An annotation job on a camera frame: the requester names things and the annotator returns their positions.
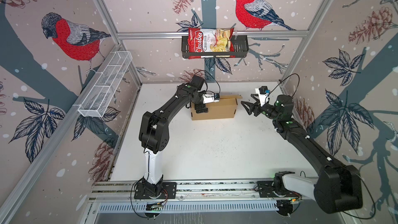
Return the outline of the brown cardboard paper box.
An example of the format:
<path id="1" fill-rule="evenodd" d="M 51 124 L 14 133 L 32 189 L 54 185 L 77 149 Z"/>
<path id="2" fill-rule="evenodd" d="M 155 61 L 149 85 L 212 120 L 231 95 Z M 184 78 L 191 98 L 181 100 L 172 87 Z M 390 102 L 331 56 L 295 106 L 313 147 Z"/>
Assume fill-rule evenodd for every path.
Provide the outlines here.
<path id="1" fill-rule="evenodd" d="M 221 95 L 219 102 L 206 103 L 207 112 L 197 113 L 192 104 L 192 120 L 213 120 L 234 118 L 238 107 L 238 100 L 243 97 L 240 95 Z"/>

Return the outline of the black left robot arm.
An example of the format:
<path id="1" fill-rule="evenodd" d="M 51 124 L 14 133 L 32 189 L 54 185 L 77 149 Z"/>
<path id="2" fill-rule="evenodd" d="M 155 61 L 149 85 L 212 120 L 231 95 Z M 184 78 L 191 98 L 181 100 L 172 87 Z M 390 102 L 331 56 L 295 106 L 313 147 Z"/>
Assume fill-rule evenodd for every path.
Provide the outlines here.
<path id="1" fill-rule="evenodd" d="M 160 194 L 163 182 L 161 172 L 160 152 L 162 152 L 170 139 L 169 125 L 177 113 L 190 103 L 200 105 L 203 103 L 205 91 L 202 87 L 205 79 L 193 76 L 190 82 L 177 87 L 174 95 L 158 110 L 145 112 L 142 117 L 139 140 L 142 142 L 146 156 L 146 172 L 143 184 L 146 190 L 156 196 Z"/>

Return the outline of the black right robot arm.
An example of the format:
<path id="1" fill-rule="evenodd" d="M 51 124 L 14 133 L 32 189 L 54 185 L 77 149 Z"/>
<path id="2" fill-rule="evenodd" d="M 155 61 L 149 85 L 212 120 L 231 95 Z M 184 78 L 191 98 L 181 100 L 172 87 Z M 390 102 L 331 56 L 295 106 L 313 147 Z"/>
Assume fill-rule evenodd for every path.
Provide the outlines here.
<path id="1" fill-rule="evenodd" d="M 292 97 L 279 95 L 271 105 L 256 99 L 242 101 L 249 115 L 264 115 L 271 119 L 280 136 L 293 145 L 317 172 L 317 179 L 309 179 L 293 172 L 278 172 L 273 188 L 278 195 L 298 193 L 316 201 L 327 214 L 360 209 L 363 206 L 362 181 L 358 169 L 334 159 L 292 117 Z"/>

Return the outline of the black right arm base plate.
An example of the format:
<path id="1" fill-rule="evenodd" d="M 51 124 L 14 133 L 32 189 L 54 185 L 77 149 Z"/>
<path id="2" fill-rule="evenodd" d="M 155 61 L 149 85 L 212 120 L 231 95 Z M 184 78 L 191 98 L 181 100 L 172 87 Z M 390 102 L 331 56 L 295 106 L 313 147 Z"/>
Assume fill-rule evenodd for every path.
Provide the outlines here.
<path id="1" fill-rule="evenodd" d="M 271 180 L 265 181 L 257 181 L 257 184 L 254 188 L 255 192 L 257 192 L 260 198 L 301 198 L 302 196 L 293 191 L 277 191 L 277 188 L 274 186 L 274 182 Z"/>

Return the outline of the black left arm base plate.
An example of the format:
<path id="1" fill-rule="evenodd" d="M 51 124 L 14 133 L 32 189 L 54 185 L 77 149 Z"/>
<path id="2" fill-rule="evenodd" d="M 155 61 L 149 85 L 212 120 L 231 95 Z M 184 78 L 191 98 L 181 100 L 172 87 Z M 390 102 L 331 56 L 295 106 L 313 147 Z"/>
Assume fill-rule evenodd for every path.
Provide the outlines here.
<path id="1" fill-rule="evenodd" d="M 149 182 L 138 182 L 133 189 L 134 200 L 166 200 L 175 199 L 176 182 L 159 181 L 156 185 Z"/>

